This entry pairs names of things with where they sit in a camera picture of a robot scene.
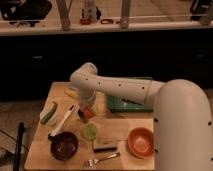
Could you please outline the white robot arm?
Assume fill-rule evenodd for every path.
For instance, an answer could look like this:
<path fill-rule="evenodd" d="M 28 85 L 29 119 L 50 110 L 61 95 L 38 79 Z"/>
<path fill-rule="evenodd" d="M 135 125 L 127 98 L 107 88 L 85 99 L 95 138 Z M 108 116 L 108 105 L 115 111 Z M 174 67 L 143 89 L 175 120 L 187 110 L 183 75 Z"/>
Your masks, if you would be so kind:
<path fill-rule="evenodd" d="M 153 108 L 155 171 L 213 171 L 213 113 L 197 84 L 103 77 L 90 62 L 75 70 L 70 81 L 85 106 L 102 92 Z"/>

